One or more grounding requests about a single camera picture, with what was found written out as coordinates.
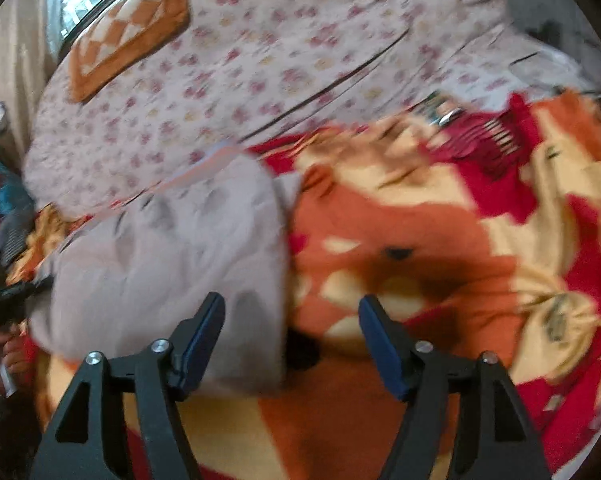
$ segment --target orange border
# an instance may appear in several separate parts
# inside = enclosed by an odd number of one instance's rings
[[[69,76],[71,78],[71,97],[75,102],[89,99],[120,72],[149,54],[188,22],[189,5],[187,0],[164,0],[164,2],[165,14],[161,18],[125,43],[87,75],[82,75],[80,70],[80,39],[74,44],[69,57]]]

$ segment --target bed sheet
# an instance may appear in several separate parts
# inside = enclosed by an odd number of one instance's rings
[[[84,104],[70,102],[61,64],[24,166],[41,206],[80,216],[218,140],[370,121],[440,87],[485,108],[512,90],[543,95],[509,70],[538,44],[509,27],[505,0],[190,0],[190,9],[182,34]]]

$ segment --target checkered pattern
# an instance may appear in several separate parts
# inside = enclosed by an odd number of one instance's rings
[[[164,0],[118,0],[78,40],[81,73],[90,73],[164,14]]]

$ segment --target orange checkered pillow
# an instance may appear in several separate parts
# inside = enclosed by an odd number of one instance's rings
[[[69,73],[74,101],[90,98],[188,18],[187,0],[117,0],[72,46]]]

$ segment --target gray cloth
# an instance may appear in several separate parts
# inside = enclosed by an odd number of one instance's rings
[[[37,279],[54,274],[53,289],[30,299],[32,336],[68,360],[132,354],[169,336],[216,291],[226,321],[201,392],[271,392],[284,371],[283,217],[267,171],[222,148],[95,217],[51,254]]]

